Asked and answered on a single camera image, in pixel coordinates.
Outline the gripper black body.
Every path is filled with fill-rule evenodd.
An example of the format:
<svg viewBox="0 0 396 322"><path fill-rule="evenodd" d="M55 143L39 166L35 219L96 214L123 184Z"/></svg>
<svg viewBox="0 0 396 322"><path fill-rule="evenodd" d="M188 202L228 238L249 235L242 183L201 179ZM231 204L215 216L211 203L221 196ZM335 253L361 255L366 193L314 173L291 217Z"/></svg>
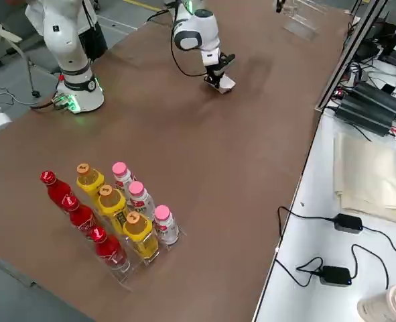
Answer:
<svg viewBox="0 0 396 322"><path fill-rule="evenodd" d="M232 63L234 59L235 54L225 54L224 52L221 52L218 57L218 63L206 67L207 75L220 76L225 72L227 66Z"/></svg>

